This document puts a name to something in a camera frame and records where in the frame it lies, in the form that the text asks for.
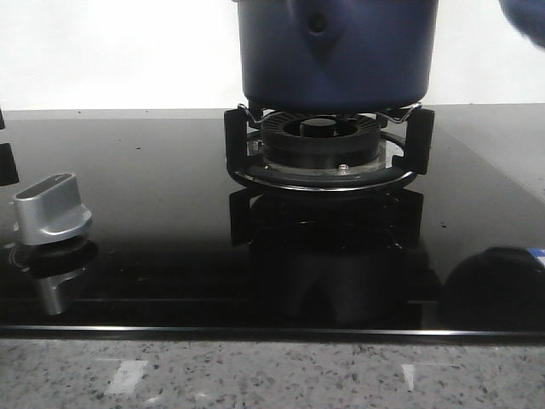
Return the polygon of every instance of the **cooking pot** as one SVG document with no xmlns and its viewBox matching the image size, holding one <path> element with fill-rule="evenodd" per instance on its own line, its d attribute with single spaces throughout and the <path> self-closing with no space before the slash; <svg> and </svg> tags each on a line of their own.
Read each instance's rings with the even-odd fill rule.
<svg viewBox="0 0 545 409">
<path fill-rule="evenodd" d="M 438 0 L 235 0 L 258 107 L 375 112 L 427 92 Z"/>
</svg>

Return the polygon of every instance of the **glass surface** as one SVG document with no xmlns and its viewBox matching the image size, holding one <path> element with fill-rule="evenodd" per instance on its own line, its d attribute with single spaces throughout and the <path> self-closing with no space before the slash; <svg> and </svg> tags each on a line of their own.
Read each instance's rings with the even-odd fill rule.
<svg viewBox="0 0 545 409">
<path fill-rule="evenodd" d="M 256 194 L 206 119 L 13 121 L 0 332 L 40 337 L 497 339 L 545 334 L 545 205 L 448 136 L 359 199 Z M 11 198 L 77 175 L 89 235 L 16 243 Z"/>
</svg>

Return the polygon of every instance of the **gas burner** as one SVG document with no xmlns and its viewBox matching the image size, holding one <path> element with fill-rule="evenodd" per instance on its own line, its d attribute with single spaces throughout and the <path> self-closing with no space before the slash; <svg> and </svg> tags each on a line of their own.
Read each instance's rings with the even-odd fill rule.
<svg viewBox="0 0 545 409">
<path fill-rule="evenodd" d="M 227 171 L 258 190 L 337 194 L 394 190 L 426 174 L 434 112 L 412 107 L 375 116 L 256 118 L 239 106 L 225 112 Z M 405 138 L 382 130 L 388 120 L 406 120 Z"/>
<path fill-rule="evenodd" d="M 302 169 L 366 164 L 378 155 L 381 126 L 362 115 L 313 116 L 280 112 L 261 123 L 263 158 Z"/>
</svg>

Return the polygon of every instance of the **white wall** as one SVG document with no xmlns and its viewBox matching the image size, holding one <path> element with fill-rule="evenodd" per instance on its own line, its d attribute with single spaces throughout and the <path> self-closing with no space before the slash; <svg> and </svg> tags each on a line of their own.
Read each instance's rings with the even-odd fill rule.
<svg viewBox="0 0 545 409">
<path fill-rule="evenodd" d="M 439 0 L 426 103 L 545 102 L 545 50 L 496 0 Z M 6 110 L 232 107 L 243 100 L 229 0 L 0 0 Z"/>
</svg>

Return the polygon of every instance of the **burner cap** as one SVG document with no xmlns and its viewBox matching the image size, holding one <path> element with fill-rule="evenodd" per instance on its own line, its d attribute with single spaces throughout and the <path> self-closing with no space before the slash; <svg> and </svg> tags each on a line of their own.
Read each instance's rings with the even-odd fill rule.
<svg viewBox="0 0 545 409">
<path fill-rule="evenodd" d="M 335 136 L 337 122 L 330 118 L 310 118 L 301 122 L 300 134 L 309 138 Z"/>
<path fill-rule="evenodd" d="M 378 155 L 381 126 L 363 115 L 316 116 L 289 112 L 261 124 L 263 157 L 296 168 L 357 166 Z"/>
</svg>

